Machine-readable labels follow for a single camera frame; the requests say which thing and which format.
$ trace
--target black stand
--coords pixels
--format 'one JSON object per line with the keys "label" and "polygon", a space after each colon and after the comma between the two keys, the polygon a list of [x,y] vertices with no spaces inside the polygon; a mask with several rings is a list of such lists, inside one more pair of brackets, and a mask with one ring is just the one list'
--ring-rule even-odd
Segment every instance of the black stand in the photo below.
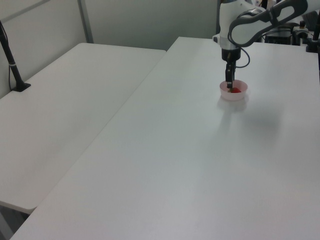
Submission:
{"label": "black stand", "polygon": [[320,46],[319,34],[320,34],[320,12],[315,25],[313,38],[312,39],[308,38],[308,46],[306,46],[306,49],[305,49],[308,53],[318,53],[318,47]]}
{"label": "black stand", "polygon": [[9,62],[9,66],[11,68],[13,76],[15,78],[16,87],[13,88],[12,90],[16,91],[16,92],[22,92],[22,91],[26,90],[28,87],[30,87],[31,84],[25,83],[21,79],[21,76],[18,71],[14,56],[12,55],[10,47],[9,47],[9,42],[8,42],[8,38],[7,38],[7,35],[5,32],[4,26],[2,25],[1,21],[0,21],[0,42],[1,42],[2,48],[4,50],[4,54],[6,56],[6,59]]}

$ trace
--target black cable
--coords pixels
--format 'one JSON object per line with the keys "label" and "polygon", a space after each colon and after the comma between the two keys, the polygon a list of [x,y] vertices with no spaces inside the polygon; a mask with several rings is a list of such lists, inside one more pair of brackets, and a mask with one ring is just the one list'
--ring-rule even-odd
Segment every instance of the black cable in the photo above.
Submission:
{"label": "black cable", "polygon": [[242,50],[242,51],[247,55],[247,57],[248,57],[248,63],[247,63],[246,65],[244,65],[244,66],[235,66],[235,67],[238,68],[238,69],[243,69],[243,68],[247,67],[247,66],[250,64],[250,61],[251,61],[249,53],[247,53],[246,50],[244,50],[244,49],[243,49],[242,47],[240,47],[237,43],[235,43],[235,41],[233,41],[232,39],[230,39],[229,33],[228,33],[228,37],[227,37],[227,38],[228,38],[228,40],[229,40],[233,45],[235,45],[236,47],[240,48],[240,50]]}
{"label": "black cable", "polygon": [[9,88],[10,88],[10,91],[12,91],[12,88],[11,88],[11,82],[10,82],[10,65],[9,65]]}
{"label": "black cable", "polygon": [[7,33],[6,33],[6,30],[5,30],[4,26],[2,25],[1,21],[0,21],[0,25],[1,25],[1,29],[2,29],[2,30],[3,30],[3,32],[4,32],[5,39],[6,39],[6,41],[8,42],[8,36],[7,36]]}
{"label": "black cable", "polygon": [[268,32],[262,34],[260,37],[264,37],[264,36],[267,36],[269,34],[281,33],[281,32],[290,32],[291,33],[290,30],[274,30],[274,31],[268,31]]}

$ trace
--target strawberry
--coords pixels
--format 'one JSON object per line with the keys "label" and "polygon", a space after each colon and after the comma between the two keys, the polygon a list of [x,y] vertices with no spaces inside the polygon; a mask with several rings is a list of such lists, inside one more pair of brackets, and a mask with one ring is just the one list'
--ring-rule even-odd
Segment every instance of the strawberry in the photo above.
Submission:
{"label": "strawberry", "polygon": [[229,89],[228,93],[238,94],[238,93],[241,93],[241,90],[237,87],[233,87]]}

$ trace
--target robotic arm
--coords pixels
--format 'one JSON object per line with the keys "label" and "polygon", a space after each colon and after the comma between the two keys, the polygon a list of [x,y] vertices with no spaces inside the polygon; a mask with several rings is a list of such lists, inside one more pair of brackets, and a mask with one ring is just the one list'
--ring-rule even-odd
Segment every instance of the robotic arm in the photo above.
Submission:
{"label": "robotic arm", "polygon": [[222,48],[222,59],[227,62],[227,87],[233,87],[236,61],[241,57],[241,47],[248,47],[263,33],[318,9],[320,0],[283,0],[267,10],[245,0],[222,0],[221,31],[216,42]]}

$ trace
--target bowl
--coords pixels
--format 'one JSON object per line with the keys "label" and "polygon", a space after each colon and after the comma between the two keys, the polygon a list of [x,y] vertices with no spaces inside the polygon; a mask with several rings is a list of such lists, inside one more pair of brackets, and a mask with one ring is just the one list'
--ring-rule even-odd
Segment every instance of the bowl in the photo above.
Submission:
{"label": "bowl", "polygon": [[220,83],[221,97],[229,101],[239,101],[243,99],[246,95],[248,85],[244,81],[234,80],[232,86],[234,88],[240,89],[241,92],[238,92],[238,93],[228,92],[229,88],[227,88],[227,82],[223,81],[222,83]]}

